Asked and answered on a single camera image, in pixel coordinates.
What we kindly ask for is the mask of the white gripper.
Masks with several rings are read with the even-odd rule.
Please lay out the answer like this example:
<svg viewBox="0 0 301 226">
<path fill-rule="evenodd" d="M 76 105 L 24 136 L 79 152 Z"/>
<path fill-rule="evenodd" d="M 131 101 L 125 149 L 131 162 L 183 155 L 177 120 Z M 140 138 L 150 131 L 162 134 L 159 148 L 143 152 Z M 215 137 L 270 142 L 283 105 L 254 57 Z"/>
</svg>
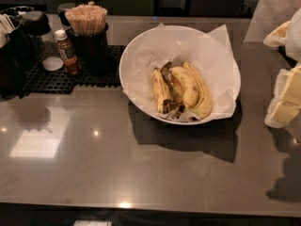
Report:
<svg viewBox="0 0 301 226">
<path fill-rule="evenodd" d="M 263 43 L 269 47 L 285 44 L 286 56 L 301 61 L 301 8 L 270 34 Z M 301 112 L 301 66 L 288 70 L 281 69 L 274 87 L 274 98 L 267 109 L 264 123 L 281 128 L 293 121 Z"/>
</svg>

